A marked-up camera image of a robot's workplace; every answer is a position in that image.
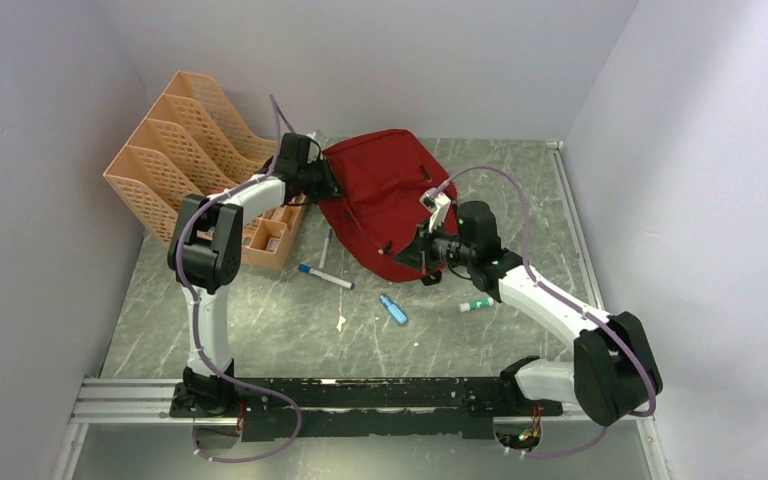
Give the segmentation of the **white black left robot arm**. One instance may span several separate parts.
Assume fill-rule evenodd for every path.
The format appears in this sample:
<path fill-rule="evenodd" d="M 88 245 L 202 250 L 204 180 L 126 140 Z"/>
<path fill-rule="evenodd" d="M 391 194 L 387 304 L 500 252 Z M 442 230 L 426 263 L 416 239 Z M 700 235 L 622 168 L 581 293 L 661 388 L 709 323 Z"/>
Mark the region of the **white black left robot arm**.
<path fill-rule="evenodd" d="M 339 192 L 317 136 L 286 133 L 267 164 L 241 184 L 186 196 L 167 262 L 188 308 L 190 346 L 173 407 L 221 416 L 238 404 L 228 338 L 228 287 L 242 264 L 246 225 L 299 195 Z"/>

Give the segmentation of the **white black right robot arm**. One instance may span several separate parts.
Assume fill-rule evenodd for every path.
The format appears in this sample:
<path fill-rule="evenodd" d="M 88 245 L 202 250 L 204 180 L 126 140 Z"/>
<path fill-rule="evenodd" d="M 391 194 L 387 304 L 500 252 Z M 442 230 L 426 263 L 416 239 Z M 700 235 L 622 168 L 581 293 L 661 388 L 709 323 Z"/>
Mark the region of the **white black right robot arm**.
<path fill-rule="evenodd" d="M 538 401 L 575 404 L 604 427 L 627 415 L 653 414 L 663 383 L 635 315 L 578 300 L 502 247 L 488 204 L 453 208 L 445 194 L 432 191 L 420 202 L 429 215 L 395 255 L 397 263 L 425 276 L 442 267 L 465 268 L 477 290 L 537 321 L 572 353 L 566 362 L 527 358 L 510 366 L 499 389 L 508 412 L 525 413 Z"/>

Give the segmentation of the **red student backpack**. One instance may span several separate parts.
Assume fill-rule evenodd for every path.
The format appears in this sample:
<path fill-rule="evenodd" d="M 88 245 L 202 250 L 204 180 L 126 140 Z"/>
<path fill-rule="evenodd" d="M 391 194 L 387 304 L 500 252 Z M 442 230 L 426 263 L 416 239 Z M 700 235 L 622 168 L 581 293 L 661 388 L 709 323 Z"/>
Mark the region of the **red student backpack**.
<path fill-rule="evenodd" d="M 410 131 L 389 129 L 340 141 L 323 156 L 343 195 L 317 205 L 344 248 L 386 281 L 438 283 L 440 265 L 412 268 L 395 261 L 430 216 L 421 197 L 449 177 L 432 153 Z"/>

